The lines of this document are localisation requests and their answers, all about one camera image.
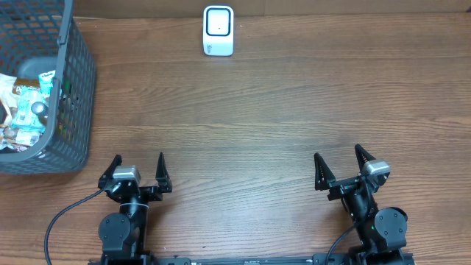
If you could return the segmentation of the brown snack bag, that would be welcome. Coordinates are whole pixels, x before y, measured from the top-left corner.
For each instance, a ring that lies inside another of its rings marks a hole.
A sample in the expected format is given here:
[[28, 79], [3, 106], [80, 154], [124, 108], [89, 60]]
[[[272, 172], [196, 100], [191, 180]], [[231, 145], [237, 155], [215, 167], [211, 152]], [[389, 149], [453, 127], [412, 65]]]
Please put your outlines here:
[[21, 79], [1, 74], [1, 153], [9, 154], [26, 151], [35, 145], [41, 137], [41, 132], [27, 128], [13, 128], [13, 121], [18, 112], [21, 89], [40, 88], [37, 80]]

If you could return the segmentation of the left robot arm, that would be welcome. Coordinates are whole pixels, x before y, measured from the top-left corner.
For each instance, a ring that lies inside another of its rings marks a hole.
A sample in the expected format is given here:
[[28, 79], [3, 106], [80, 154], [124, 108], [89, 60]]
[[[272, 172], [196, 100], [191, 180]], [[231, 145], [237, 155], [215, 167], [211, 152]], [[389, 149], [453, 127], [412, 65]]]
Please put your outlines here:
[[98, 188], [119, 204], [119, 211], [107, 215], [98, 229], [102, 241], [101, 264], [157, 264], [153, 253], [145, 249], [149, 203], [172, 192], [164, 154], [159, 154], [156, 185], [141, 186], [136, 166], [123, 166], [116, 155], [99, 178]]

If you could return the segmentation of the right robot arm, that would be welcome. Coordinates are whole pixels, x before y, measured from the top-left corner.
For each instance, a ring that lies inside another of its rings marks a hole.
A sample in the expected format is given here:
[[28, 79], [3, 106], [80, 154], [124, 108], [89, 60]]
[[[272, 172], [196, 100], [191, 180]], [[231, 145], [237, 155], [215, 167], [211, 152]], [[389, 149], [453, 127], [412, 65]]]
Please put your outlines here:
[[[328, 250], [325, 264], [413, 264], [411, 255], [404, 255], [408, 215], [397, 207], [379, 209], [373, 197], [389, 178], [389, 164], [369, 154], [360, 144], [355, 145], [359, 173], [337, 180], [323, 157], [314, 154], [315, 189], [327, 191], [330, 201], [339, 199], [353, 225], [343, 232]], [[338, 257], [333, 255], [339, 243], [352, 231], [360, 244]]]

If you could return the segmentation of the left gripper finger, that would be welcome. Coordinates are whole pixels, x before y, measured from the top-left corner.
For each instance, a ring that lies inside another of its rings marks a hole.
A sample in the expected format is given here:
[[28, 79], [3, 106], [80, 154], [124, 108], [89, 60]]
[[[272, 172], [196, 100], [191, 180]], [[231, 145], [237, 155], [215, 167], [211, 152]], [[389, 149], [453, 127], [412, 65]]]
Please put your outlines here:
[[121, 155], [116, 155], [114, 157], [113, 161], [111, 162], [111, 164], [108, 166], [108, 168], [102, 174], [102, 176], [99, 178], [99, 184], [106, 184], [108, 180], [111, 180], [112, 177], [113, 177], [114, 171], [121, 164], [122, 164]]
[[172, 183], [166, 168], [165, 157], [162, 152], [159, 154], [155, 179], [157, 181], [158, 190], [160, 193], [172, 192]]

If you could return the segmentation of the teal wet wipes pack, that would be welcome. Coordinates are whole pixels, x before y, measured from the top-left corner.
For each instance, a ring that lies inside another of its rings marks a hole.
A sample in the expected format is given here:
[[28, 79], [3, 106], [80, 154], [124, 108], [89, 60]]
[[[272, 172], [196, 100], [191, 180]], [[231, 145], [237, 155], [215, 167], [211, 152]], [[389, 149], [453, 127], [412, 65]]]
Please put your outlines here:
[[12, 128], [18, 128], [31, 133], [44, 133], [46, 126], [38, 116], [31, 111], [31, 106], [36, 103], [44, 103], [40, 90], [36, 88], [23, 87], [18, 102], [18, 110], [12, 122]]

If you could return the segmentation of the teal Kleenex tissue pack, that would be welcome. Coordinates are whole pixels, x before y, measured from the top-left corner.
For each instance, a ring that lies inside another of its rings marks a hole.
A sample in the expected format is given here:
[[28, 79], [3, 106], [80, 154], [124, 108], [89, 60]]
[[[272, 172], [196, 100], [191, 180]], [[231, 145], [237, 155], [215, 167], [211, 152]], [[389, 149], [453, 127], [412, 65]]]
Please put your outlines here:
[[42, 96], [46, 99], [50, 97], [52, 88], [54, 87], [53, 79], [55, 77], [55, 70], [44, 72], [38, 75], [38, 82]]

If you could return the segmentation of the yellow tea bottle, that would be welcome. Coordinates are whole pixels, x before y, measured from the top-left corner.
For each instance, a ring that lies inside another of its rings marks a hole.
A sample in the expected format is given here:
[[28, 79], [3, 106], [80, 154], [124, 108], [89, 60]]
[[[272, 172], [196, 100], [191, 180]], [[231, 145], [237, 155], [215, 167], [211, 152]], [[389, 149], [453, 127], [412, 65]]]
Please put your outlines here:
[[38, 117], [41, 123], [46, 124], [49, 108], [42, 102], [34, 102], [31, 105], [31, 111]]

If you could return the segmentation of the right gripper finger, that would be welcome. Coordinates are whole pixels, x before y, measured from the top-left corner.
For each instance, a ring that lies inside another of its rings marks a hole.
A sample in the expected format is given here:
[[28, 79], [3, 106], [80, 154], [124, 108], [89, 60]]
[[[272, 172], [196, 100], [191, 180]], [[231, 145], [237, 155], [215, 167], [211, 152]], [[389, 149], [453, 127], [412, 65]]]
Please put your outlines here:
[[369, 154], [365, 150], [365, 148], [363, 148], [362, 145], [360, 145], [360, 144], [355, 145], [355, 155], [356, 155], [356, 159], [357, 159], [357, 162], [358, 162], [358, 167], [360, 169], [360, 172], [363, 171], [364, 165], [367, 162], [375, 159], [375, 157], [372, 156], [371, 154]]
[[317, 152], [314, 154], [315, 163], [315, 189], [323, 191], [330, 188], [330, 184], [336, 181], [336, 178], [323, 157]]

